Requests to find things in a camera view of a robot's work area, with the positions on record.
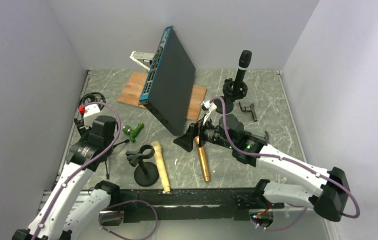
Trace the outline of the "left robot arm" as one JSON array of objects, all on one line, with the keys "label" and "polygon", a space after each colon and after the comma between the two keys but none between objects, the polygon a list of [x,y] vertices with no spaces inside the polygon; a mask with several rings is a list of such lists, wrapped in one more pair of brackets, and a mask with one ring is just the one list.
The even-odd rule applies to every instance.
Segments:
[{"label": "left robot arm", "polygon": [[16,230],[14,240],[75,240],[100,211],[119,206],[120,187],[107,180],[97,183],[78,207],[74,204],[87,181],[112,153],[120,129],[119,118],[100,115],[94,119],[92,126],[71,147],[67,163],[45,205],[27,228]]}]

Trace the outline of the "dark gold microphone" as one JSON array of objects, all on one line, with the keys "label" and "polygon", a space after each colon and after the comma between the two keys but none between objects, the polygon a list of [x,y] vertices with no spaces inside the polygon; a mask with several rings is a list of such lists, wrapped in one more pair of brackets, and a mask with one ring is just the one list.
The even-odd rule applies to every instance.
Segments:
[{"label": "dark gold microphone", "polygon": [[207,160],[207,155],[205,152],[205,149],[203,146],[200,146],[200,138],[199,136],[195,137],[195,143],[197,146],[197,152],[198,152],[198,158],[200,162],[200,167],[201,167],[201,172],[202,176],[205,182],[210,182],[211,177],[210,177],[210,170],[209,170],[209,165],[208,165],[208,160]]}]

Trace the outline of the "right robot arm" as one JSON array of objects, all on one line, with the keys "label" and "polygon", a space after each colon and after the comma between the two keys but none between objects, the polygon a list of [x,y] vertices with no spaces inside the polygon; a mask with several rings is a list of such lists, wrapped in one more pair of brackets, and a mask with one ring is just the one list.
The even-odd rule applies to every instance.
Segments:
[{"label": "right robot arm", "polygon": [[283,184],[261,179],[252,194],[257,207],[287,203],[311,208],[332,222],[339,222],[346,215],[344,209],[351,193],[342,169],[333,167],[327,170],[292,158],[268,143],[268,134],[259,136],[246,131],[243,123],[232,114],[221,117],[218,125],[203,119],[191,123],[187,131],[173,142],[191,152],[196,137],[199,138],[199,147],[212,143],[231,149],[238,162],[265,168],[295,181],[295,184]]}]

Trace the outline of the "black round-base mic stand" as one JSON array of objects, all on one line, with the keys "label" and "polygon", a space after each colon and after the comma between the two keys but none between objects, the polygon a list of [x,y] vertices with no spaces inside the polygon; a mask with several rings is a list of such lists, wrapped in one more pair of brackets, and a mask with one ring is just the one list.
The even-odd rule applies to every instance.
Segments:
[{"label": "black round-base mic stand", "polygon": [[155,150],[152,145],[145,144],[138,150],[125,152],[126,158],[134,170],[134,180],[142,187],[152,186],[159,179],[157,166],[146,160],[154,156]]}]

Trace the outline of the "black tripod shock-mount stand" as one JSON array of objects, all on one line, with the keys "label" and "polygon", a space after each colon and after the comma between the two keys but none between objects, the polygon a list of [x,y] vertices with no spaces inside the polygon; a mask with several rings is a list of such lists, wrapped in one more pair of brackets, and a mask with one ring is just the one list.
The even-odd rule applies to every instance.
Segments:
[{"label": "black tripod shock-mount stand", "polygon": [[[84,112],[85,110],[80,110],[80,107],[87,104],[87,103],[91,103],[91,102],[102,102],[102,103],[106,103],[106,98],[105,96],[100,93],[100,92],[96,92],[96,91],[93,91],[93,92],[90,92],[90,93],[87,93],[85,94],[83,97],[80,98],[80,101],[79,101],[79,108],[78,108],[78,115],[76,115],[74,117],[74,124],[77,128],[77,131],[79,133],[79,135],[82,137],[82,135],[88,131],[90,129],[90,127],[86,128],[85,127],[85,124],[84,124],[84,119],[83,119],[83,116],[84,116]],[[104,108],[103,105],[99,104],[98,105],[99,107],[99,110],[102,110]],[[124,141],[122,142],[118,142],[116,144],[113,145],[112,147],[112,150],[111,150],[111,153],[114,151],[114,149],[118,146],[118,145],[121,145],[121,144],[127,144],[129,143],[130,140],[129,139],[125,139]],[[105,168],[106,168],[106,179],[107,180],[110,180],[110,174],[109,174],[109,170],[108,170],[108,164],[107,164],[107,161],[104,161],[105,163]]]}]

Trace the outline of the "light gold microphone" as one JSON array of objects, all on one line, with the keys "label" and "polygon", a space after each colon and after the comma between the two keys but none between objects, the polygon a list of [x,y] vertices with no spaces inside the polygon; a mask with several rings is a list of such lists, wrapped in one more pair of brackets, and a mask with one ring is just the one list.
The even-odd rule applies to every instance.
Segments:
[{"label": "light gold microphone", "polygon": [[155,162],[156,162],[156,165],[157,165],[159,177],[161,179],[163,192],[169,193],[171,191],[171,188],[170,188],[168,174],[167,174],[167,171],[166,171],[166,167],[165,167],[165,163],[164,163],[164,159],[163,159],[163,155],[162,155],[162,147],[161,147],[161,145],[159,144],[158,141],[151,142],[151,145],[152,145],[154,152],[155,152],[154,158],[155,158]]}]

